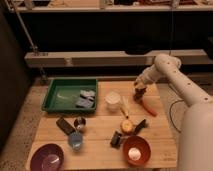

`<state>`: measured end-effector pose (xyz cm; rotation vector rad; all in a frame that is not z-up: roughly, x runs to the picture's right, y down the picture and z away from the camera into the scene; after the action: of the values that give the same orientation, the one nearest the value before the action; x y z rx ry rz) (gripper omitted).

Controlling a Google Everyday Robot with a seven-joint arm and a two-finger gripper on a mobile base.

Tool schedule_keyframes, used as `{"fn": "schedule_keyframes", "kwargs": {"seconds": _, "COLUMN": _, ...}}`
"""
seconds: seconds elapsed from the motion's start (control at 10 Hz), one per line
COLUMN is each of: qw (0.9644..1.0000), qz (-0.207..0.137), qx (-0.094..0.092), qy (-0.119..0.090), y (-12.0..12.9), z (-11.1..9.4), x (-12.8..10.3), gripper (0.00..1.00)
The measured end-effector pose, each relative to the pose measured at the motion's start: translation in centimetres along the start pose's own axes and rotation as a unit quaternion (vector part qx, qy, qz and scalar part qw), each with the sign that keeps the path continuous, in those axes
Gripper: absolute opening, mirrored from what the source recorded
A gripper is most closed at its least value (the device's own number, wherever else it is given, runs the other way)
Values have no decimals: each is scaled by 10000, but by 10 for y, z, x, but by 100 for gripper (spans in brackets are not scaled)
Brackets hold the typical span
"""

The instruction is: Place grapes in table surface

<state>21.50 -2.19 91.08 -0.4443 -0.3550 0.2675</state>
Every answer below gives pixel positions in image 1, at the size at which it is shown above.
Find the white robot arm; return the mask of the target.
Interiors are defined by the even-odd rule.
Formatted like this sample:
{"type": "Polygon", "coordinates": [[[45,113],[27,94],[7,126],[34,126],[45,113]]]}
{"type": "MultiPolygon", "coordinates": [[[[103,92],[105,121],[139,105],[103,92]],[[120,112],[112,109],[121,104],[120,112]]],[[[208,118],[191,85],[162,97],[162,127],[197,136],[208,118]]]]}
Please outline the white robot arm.
{"type": "Polygon", "coordinates": [[[213,96],[180,70],[181,60],[158,54],[150,67],[136,78],[136,91],[165,76],[188,109],[181,124],[176,171],[213,171],[213,96]]]}

